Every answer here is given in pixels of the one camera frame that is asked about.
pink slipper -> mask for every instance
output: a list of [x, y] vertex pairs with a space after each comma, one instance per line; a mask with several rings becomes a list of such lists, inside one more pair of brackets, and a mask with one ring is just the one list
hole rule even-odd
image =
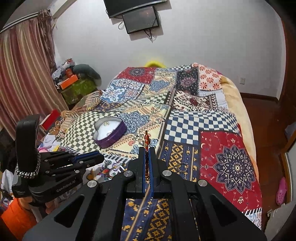
[[276, 193], [277, 205], [282, 205], [284, 203], [286, 192], [287, 192], [287, 183], [286, 183], [286, 179], [283, 177], [279, 182], [279, 189]]

wall-mounted tv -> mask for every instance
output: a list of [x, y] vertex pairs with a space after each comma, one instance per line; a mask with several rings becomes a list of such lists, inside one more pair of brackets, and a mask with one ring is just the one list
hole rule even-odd
[[109, 18], [136, 8], [166, 2], [167, 0], [104, 0]]
[[138, 8], [122, 15], [128, 34], [159, 27], [157, 13], [154, 6]]

orange box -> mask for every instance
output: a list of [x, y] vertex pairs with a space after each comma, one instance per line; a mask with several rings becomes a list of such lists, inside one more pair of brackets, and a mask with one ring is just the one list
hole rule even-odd
[[66, 69], [66, 75], [68, 78], [70, 78], [73, 75], [73, 72], [70, 68]]
[[63, 81], [63, 83], [61, 83], [61, 88], [64, 90], [65, 88], [67, 88], [69, 85], [73, 84], [74, 82], [76, 82], [78, 80], [77, 75], [72, 75], [70, 78], [66, 79]]

ceiling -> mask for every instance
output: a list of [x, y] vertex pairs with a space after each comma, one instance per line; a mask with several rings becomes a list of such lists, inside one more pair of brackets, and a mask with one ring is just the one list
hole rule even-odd
[[54, 1], [56, 0], [25, 0], [10, 16], [6, 24], [28, 14], [39, 12], [42, 9], [47, 9]]

blanket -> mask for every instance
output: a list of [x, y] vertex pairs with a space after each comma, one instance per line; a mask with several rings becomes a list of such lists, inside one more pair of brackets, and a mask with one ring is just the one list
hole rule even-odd
[[[112, 146], [100, 149], [93, 140], [94, 123], [106, 116], [122, 119], [127, 130]], [[261, 228], [260, 186], [240, 126], [228, 109], [221, 74], [197, 63], [129, 67], [111, 81], [93, 110], [72, 123], [61, 146], [78, 153], [100, 151], [109, 172], [107, 165], [94, 172], [109, 180], [117, 166], [126, 168], [137, 158], [145, 130], [150, 147], [169, 170], [193, 182], [207, 180]], [[149, 190], [147, 183], [144, 199], [126, 201], [121, 240], [172, 238], [168, 201], [152, 199]]]

